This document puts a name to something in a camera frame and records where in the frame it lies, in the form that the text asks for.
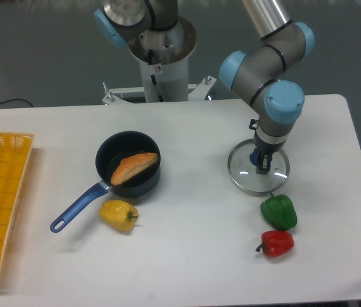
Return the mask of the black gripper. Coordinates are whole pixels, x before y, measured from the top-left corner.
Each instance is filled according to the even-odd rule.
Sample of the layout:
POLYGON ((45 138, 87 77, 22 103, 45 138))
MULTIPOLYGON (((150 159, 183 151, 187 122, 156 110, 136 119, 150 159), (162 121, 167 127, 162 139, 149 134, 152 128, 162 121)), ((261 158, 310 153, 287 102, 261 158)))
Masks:
POLYGON ((251 119, 249 129, 254 131, 253 143, 259 149, 256 173, 267 175, 271 169, 273 153, 279 151, 287 140, 287 136, 270 136, 266 134, 256 119, 251 119))

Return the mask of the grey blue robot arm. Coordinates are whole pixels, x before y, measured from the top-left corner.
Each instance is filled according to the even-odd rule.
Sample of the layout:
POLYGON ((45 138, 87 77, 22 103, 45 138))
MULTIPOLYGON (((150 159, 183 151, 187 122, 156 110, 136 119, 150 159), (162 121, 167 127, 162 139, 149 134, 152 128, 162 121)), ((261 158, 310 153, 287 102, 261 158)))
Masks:
MULTIPOLYGON (((265 175, 305 101, 296 83, 279 76, 310 54, 315 36, 308 25, 293 22, 279 1, 244 5, 262 47, 252 56, 241 51, 227 56, 218 77, 259 115, 254 134, 257 152, 251 160, 257 173, 265 175)), ((105 1, 94 18, 111 44, 128 47, 138 60, 147 102, 187 99, 188 59, 197 35, 179 15, 177 1, 105 1)))

